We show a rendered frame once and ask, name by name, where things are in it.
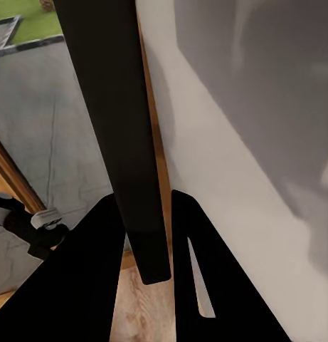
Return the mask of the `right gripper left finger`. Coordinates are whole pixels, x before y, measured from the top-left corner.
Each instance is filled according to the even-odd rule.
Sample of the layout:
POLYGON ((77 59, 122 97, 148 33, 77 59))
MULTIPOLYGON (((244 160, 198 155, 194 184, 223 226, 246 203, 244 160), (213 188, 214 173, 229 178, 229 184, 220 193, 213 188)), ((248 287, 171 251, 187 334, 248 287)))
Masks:
POLYGON ((0 308, 0 342, 109 342, 126 234, 105 196, 0 308))

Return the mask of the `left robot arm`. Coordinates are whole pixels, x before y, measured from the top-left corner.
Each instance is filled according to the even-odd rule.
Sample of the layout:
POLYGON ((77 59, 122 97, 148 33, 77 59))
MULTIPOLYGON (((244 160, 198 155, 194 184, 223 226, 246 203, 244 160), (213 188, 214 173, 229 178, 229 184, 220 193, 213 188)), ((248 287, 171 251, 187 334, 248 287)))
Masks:
POLYGON ((61 220, 58 208, 32 215, 22 202, 9 193, 0 192, 0 226, 31 244, 28 253, 41 261, 72 231, 64 224, 56 225, 61 220))

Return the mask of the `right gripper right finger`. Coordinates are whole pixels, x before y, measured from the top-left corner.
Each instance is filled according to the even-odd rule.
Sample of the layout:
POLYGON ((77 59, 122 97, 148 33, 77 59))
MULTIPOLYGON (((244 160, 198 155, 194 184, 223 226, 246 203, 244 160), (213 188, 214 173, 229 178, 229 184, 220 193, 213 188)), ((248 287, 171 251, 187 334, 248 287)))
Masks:
POLYGON ((172 190, 176 342, 290 342, 199 202, 172 190), (215 318, 199 313, 190 238, 215 318))

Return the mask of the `poster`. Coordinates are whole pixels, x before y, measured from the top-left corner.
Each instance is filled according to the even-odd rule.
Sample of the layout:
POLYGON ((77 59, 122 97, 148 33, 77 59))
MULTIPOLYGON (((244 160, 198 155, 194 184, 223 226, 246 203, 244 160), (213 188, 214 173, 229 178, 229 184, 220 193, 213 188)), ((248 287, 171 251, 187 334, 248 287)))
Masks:
POLYGON ((53 0, 144 285, 171 278, 135 0, 53 0))

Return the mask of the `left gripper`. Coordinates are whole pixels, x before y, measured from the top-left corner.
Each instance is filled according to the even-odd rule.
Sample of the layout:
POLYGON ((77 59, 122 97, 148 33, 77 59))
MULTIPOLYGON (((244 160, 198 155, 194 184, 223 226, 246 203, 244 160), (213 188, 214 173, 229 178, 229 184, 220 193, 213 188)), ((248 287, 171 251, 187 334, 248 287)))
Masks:
POLYGON ((27 216, 17 229, 17 237, 25 240, 30 245, 28 253, 41 261, 45 260, 52 253, 51 249, 58 246, 63 238, 66 238, 72 230, 64 224, 56 225, 52 230, 46 228, 36 229, 31 224, 31 216, 27 216))

